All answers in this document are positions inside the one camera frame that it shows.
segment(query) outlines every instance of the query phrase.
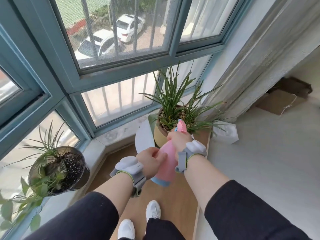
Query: pink spray bottle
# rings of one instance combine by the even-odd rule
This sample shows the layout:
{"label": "pink spray bottle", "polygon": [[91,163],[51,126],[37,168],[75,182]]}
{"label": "pink spray bottle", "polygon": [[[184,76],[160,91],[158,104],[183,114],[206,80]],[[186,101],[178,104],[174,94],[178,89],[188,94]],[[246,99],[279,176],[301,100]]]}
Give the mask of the pink spray bottle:
{"label": "pink spray bottle", "polygon": [[[187,132],[187,126],[182,119],[179,119],[177,127],[175,128],[175,131],[179,131],[183,133]],[[174,169],[178,165],[178,162],[176,161],[176,158],[175,158],[176,149],[172,144],[172,141],[168,141],[166,144],[164,144],[160,148],[160,152],[167,153],[168,157],[164,162],[162,162],[162,164],[159,167],[158,173],[153,178],[151,178],[151,180],[158,185],[167,187],[170,185],[171,181],[174,180],[174,176],[176,174]]]}

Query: person's left hand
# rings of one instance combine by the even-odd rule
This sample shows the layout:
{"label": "person's left hand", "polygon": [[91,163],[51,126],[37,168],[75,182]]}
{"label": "person's left hand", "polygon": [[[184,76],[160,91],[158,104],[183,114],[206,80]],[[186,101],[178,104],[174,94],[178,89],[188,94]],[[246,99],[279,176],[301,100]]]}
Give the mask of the person's left hand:
{"label": "person's left hand", "polygon": [[149,147],[136,155],[137,160],[143,164],[142,172],[147,180],[157,174],[160,164],[166,160],[167,156],[167,153],[159,152],[156,147]]}

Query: wooden platform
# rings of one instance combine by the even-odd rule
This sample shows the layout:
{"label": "wooden platform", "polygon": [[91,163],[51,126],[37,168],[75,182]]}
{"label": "wooden platform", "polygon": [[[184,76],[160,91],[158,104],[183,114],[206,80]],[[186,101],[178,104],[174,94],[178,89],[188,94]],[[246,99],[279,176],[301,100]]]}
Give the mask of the wooden platform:
{"label": "wooden platform", "polygon": [[[203,131],[195,136],[195,139],[207,145],[208,136],[209,133]],[[109,174],[123,157],[136,155],[134,145],[108,155],[87,192],[93,191],[107,181],[110,178]],[[193,239],[198,202],[184,175],[177,174],[169,187],[162,187],[148,180],[143,186],[141,196],[129,200],[119,223],[126,218],[132,220],[136,230],[136,240],[141,240],[145,234],[147,225],[146,207],[151,200],[159,202],[162,219],[172,221],[186,240]],[[111,237],[112,240],[117,240],[117,232],[118,227]]]}

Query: wrist device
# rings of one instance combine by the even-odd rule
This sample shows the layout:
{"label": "wrist device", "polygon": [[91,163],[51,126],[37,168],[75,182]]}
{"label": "wrist device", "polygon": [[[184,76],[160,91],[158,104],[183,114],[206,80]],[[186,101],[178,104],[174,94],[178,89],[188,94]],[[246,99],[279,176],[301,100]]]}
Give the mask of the wrist device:
{"label": "wrist device", "polygon": [[207,155],[206,147],[197,140],[186,143],[186,148],[178,152],[178,166],[175,167],[177,173],[183,173],[187,169],[187,162],[195,154]]}
{"label": "wrist device", "polygon": [[139,197],[142,191],[142,186],[146,182],[146,177],[143,175],[142,170],[143,165],[135,156],[127,156],[122,158],[115,165],[115,168],[110,173],[110,176],[113,177],[120,172],[129,174],[129,176],[132,178],[134,187],[131,197]]}

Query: soil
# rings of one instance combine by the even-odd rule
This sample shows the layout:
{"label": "soil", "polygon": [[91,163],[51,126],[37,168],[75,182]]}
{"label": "soil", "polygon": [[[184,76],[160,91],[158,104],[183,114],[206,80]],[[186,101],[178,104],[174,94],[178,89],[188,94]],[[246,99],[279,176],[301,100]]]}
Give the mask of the soil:
{"label": "soil", "polygon": [[[159,115],[158,115],[158,117],[164,117],[164,116],[165,116],[165,112],[164,111],[161,111],[159,113]],[[185,117],[186,117],[185,111],[181,110],[179,112],[178,119],[182,119],[184,121]],[[178,124],[178,122],[173,125],[173,128],[176,128],[177,124]],[[160,122],[160,125],[167,133],[169,133],[171,131],[171,129],[168,126],[166,126],[165,124]],[[192,124],[187,124],[186,125],[187,128],[190,128],[191,126],[192,126]]]}
{"label": "soil", "polygon": [[54,194],[62,193],[70,189],[81,177],[85,167],[85,162],[81,160],[81,156],[67,152],[61,156],[66,165],[66,177],[61,181],[61,189],[53,190]]}

